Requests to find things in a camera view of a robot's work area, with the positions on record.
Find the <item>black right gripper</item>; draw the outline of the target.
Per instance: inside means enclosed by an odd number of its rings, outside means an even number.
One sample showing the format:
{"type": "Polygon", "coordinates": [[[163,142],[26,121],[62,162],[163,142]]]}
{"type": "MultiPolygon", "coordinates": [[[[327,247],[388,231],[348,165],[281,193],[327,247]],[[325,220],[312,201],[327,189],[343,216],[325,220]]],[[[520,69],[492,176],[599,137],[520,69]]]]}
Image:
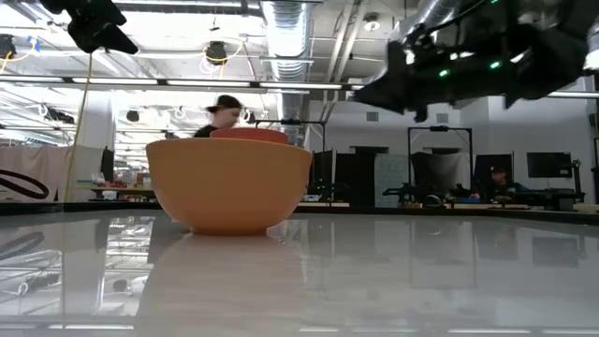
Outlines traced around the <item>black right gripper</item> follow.
{"type": "Polygon", "coordinates": [[[434,35],[443,25],[419,22],[402,38],[387,44],[387,71],[354,93],[354,100],[399,114],[405,107],[416,110],[414,121],[428,120],[430,104],[454,105],[468,97],[468,45],[461,27],[451,24],[451,41],[436,41],[434,35]]]}

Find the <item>red bowl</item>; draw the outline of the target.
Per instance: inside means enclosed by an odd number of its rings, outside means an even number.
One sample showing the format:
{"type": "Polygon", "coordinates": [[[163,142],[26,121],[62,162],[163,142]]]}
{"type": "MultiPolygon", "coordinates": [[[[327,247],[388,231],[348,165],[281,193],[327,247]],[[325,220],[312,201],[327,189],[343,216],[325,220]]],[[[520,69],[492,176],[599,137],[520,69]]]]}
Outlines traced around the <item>red bowl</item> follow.
{"type": "Polygon", "coordinates": [[[217,129],[211,132],[210,137],[221,139],[249,139],[280,144],[288,143],[288,137],[285,133],[276,130],[255,127],[217,129]]]}

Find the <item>shiny silver duct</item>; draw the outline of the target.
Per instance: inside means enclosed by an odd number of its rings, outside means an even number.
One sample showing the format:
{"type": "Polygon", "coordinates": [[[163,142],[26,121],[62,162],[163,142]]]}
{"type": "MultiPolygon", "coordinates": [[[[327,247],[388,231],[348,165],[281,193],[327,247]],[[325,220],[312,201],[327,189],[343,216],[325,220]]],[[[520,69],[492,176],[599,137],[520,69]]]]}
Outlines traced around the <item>shiny silver duct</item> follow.
{"type": "Polygon", "coordinates": [[[453,19],[460,10],[461,0],[421,0],[414,15],[399,21],[388,41],[404,42],[417,25],[433,27],[453,19]]]}

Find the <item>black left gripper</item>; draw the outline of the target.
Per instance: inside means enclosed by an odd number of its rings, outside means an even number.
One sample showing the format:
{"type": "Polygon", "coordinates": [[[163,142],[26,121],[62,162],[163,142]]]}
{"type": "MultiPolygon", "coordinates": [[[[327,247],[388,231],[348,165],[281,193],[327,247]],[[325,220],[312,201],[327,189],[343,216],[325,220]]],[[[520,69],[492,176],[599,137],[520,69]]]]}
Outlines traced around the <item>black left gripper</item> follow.
{"type": "Polygon", "coordinates": [[[68,26],[68,33],[78,48],[86,53],[93,53],[100,48],[128,54],[139,51],[132,40],[118,27],[126,23],[126,18],[111,0],[39,0],[39,2],[53,14],[60,14],[63,11],[68,13],[73,21],[68,26]]]}

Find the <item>black metal table frame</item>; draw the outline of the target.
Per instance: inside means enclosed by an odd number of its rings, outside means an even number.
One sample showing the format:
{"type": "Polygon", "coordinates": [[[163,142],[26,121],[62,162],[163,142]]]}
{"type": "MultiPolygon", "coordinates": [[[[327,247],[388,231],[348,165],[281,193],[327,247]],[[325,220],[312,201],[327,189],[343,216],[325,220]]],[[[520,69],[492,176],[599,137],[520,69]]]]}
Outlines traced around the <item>black metal table frame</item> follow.
{"type": "MultiPolygon", "coordinates": [[[[102,211],[162,211],[158,203],[151,202],[1,202],[0,215],[24,215],[52,212],[102,212],[102,211]]],[[[309,214],[360,214],[360,215],[422,215],[422,216],[486,216],[514,218],[551,223],[569,223],[591,227],[599,227],[599,211],[592,212],[558,212],[538,211],[533,209],[517,209],[499,205],[455,204],[444,209],[408,209],[408,208],[358,208],[349,206],[316,206],[314,203],[299,205],[294,213],[309,214]]]]}

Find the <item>ceiling light strip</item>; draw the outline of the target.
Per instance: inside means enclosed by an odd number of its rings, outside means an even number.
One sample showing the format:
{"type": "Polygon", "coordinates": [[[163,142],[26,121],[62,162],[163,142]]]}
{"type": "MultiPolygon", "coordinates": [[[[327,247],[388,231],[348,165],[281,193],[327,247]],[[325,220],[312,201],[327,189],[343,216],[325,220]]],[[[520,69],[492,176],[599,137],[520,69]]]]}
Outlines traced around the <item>ceiling light strip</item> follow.
{"type": "Polygon", "coordinates": [[[88,85],[95,90],[158,90],[158,91],[225,91],[237,90],[298,90],[298,91],[357,91],[361,84],[318,83],[285,81],[224,81],[224,80],[172,80],[143,78],[72,78],[53,76],[0,75],[0,84],[15,86],[36,86],[56,88],[76,88],[88,85]]]}

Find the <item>orange bowl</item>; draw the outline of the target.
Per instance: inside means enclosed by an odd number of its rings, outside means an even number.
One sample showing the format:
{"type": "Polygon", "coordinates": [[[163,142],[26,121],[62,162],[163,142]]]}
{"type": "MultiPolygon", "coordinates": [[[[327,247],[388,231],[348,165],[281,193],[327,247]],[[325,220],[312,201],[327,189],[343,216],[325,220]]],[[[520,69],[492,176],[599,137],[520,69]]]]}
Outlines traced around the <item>orange bowl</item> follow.
{"type": "Polygon", "coordinates": [[[286,220],[313,155],[251,139],[165,139],[146,146],[153,192],[172,220],[207,235],[255,235],[286,220]]]}

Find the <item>person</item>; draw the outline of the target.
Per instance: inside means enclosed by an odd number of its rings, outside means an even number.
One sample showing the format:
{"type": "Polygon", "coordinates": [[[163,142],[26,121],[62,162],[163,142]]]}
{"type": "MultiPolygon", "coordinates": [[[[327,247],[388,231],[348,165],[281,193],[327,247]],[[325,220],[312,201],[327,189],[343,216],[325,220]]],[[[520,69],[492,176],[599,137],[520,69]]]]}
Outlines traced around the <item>person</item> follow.
{"type": "Polygon", "coordinates": [[[208,138],[213,131],[232,128],[239,120],[242,103],[232,95],[220,95],[216,102],[206,108],[212,115],[212,121],[202,126],[194,138],[208,138]]]}
{"type": "Polygon", "coordinates": [[[492,167],[490,170],[490,184],[488,187],[488,196],[495,197],[510,197],[516,193],[529,191],[521,183],[514,182],[509,172],[499,166],[492,167]]]}

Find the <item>beige banner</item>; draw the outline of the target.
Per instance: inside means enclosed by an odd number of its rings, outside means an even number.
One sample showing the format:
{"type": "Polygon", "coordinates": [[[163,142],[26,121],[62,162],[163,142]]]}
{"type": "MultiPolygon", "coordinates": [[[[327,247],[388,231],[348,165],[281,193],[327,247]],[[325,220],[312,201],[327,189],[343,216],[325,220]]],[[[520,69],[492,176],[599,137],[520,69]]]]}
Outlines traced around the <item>beige banner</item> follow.
{"type": "Polygon", "coordinates": [[[93,197],[77,187],[101,171],[103,151],[83,146],[1,146],[0,202],[81,202],[93,197]]]}

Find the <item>corrugated silver ventilation duct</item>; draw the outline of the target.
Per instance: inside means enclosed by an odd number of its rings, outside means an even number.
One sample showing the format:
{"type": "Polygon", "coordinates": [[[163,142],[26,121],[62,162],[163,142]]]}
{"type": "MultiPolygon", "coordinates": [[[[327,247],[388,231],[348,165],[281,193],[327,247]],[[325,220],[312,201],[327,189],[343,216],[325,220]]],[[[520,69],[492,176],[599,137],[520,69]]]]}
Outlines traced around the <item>corrugated silver ventilation duct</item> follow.
{"type": "MultiPolygon", "coordinates": [[[[262,1],[266,19],[266,39],[269,56],[275,61],[270,63],[275,81],[308,81],[308,57],[310,21],[313,5],[301,2],[262,1]]],[[[277,94],[277,113],[283,120],[308,120],[306,94],[277,94]]],[[[303,137],[305,126],[281,126],[290,138],[303,137]]]]}

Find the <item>black monitor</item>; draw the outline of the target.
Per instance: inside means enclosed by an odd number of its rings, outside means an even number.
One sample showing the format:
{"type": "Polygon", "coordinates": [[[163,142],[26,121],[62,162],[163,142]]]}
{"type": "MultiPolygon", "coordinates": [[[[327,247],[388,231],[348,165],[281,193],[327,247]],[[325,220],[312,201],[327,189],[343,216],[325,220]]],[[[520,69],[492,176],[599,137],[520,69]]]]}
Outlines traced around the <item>black monitor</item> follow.
{"type": "Polygon", "coordinates": [[[529,178],[572,178],[569,153],[527,153],[529,178]]]}

